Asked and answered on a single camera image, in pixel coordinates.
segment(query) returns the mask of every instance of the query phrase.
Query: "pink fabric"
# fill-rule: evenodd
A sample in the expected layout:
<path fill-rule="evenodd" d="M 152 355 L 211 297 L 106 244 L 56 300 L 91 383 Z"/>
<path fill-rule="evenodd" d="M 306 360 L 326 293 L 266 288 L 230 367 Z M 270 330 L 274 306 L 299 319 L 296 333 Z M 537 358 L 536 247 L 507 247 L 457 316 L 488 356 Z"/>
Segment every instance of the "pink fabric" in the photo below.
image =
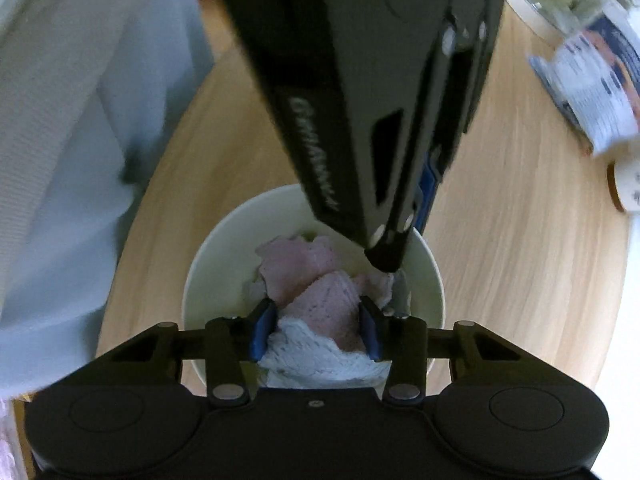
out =
<path fill-rule="evenodd" d="M 327 236 L 318 236 L 312 242 L 302 236 L 293 240 L 278 237 L 255 253 L 262 258 L 259 271 L 267 295 L 278 307 L 287 306 L 320 276 L 342 265 Z"/>
<path fill-rule="evenodd" d="M 364 350 L 358 335 L 358 290 L 343 270 L 330 272 L 284 308 L 281 316 L 303 320 L 316 334 L 335 341 L 340 350 Z"/>

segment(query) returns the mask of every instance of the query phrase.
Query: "bowl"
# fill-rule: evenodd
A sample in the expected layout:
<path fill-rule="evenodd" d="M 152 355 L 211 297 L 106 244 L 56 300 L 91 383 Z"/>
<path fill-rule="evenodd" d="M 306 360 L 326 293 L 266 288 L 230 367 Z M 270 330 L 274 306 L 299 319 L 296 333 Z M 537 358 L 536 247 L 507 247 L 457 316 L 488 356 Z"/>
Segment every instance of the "bowl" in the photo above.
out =
<path fill-rule="evenodd" d="M 186 330 L 204 328 L 217 317 L 247 315 L 246 285 L 257 277 L 257 247 L 277 236 L 328 235 L 350 275 L 372 269 L 364 250 L 314 217 L 299 184 L 262 193 L 234 209 L 210 232 L 196 254 L 182 297 Z M 412 316 L 430 328 L 444 326 L 444 289 L 440 271 L 426 241 L 413 229 L 402 263 L 412 292 Z M 204 361 L 194 361 L 205 382 Z M 248 386 L 255 390 L 255 365 L 242 364 Z"/>

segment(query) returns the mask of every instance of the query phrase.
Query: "screw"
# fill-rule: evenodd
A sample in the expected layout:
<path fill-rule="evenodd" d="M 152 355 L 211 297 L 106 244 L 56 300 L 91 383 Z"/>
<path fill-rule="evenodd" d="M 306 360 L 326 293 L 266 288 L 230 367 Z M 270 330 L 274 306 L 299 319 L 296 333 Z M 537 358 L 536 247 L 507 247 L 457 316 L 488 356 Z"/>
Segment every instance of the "screw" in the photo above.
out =
<path fill-rule="evenodd" d="M 456 31 L 449 25 L 449 28 L 442 35 L 442 53 L 450 57 L 456 46 Z"/>
<path fill-rule="evenodd" d="M 404 221 L 404 230 L 402 232 L 403 233 L 407 232 L 413 222 L 414 222 L 414 214 L 411 213 Z"/>
<path fill-rule="evenodd" d="M 211 393 L 219 400 L 238 400 L 244 395 L 244 388 L 239 384 L 219 384 Z"/>
<path fill-rule="evenodd" d="M 374 232 L 371 235 L 371 238 L 369 239 L 369 247 L 375 247 L 380 241 L 380 238 L 382 238 L 382 235 L 384 233 L 385 233 L 385 225 L 382 224 L 376 229 L 376 232 Z"/>
<path fill-rule="evenodd" d="M 389 388 L 389 395 L 395 400 L 413 400 L 420 395 L 420 388 L 413 384 L 395 384 Z"/>

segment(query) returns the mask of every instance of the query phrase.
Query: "snack package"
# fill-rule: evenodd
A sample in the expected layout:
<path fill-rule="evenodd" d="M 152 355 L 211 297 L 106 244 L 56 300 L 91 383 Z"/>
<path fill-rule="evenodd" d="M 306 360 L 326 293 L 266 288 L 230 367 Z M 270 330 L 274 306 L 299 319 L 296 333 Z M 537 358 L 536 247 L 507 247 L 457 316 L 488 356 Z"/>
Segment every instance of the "snack package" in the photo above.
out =
<path fill-rule="evenodd" d="M 591 155 L 638 137 L 640 38 L 616 3 L 554 58 L 530 57 L 530 65 L 567 120 L 584 134 Z"/>

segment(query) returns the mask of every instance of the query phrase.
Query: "wood grain tabletop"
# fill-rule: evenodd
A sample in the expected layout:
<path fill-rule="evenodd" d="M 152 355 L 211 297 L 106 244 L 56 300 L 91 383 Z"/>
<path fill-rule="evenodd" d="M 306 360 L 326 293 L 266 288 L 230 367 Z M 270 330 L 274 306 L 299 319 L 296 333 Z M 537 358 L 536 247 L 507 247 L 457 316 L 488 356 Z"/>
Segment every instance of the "wood grain tabletop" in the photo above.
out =
<path fill-rule="evenodd" d="M 228 45 L 142 201 L 98 354 L 156 322 L 180 322 L 187 273 L 211 229 L 252 196 L 296 181 L 241 49 Z M 593 386 L 620 306 L 628 219 L 611 203 L 606 161 L 580 155 L 529 54 L 552 51 L 506 7 L 481 105 L 424 235 L 447 326 L 476 320 Z M 190 364 L 183 383 L 204 393 Z M 439 362 L 428 390 L 447 383 Z"/>

